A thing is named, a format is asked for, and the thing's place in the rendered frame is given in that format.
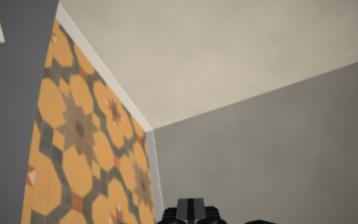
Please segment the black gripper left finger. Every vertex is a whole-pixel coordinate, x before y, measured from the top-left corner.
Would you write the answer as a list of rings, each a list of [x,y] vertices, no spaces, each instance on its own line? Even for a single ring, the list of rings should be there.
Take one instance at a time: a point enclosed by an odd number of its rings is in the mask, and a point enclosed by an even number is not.
[[[191,198],[178,199],[177,207],[164,210],[162,221],[157,224],[191,224]]]

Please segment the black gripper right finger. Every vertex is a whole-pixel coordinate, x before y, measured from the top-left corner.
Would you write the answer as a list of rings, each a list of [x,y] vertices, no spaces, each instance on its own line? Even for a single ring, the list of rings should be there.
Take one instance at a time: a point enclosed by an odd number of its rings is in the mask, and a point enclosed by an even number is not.
[[[214,206],[204,206],[203,198],[191,198],[191,224],[227,224],[222,220]],[[263,220],[250,221],[245,224],[275,224]]]

